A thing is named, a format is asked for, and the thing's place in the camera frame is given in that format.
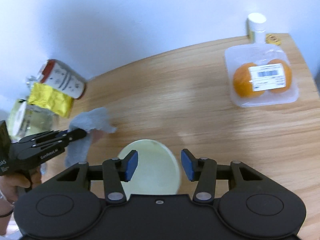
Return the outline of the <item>person's left hand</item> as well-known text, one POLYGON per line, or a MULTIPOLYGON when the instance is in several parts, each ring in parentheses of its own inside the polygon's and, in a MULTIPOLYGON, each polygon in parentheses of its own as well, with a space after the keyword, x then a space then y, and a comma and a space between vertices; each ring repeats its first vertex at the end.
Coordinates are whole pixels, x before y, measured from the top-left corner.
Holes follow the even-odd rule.
POLYGON ((31 172, 30 179, 19 173, 1 176, 1 206, 13 207, 18 200, 17 188, 33 189, 41 184, 41 177, 40 167, 31 172))

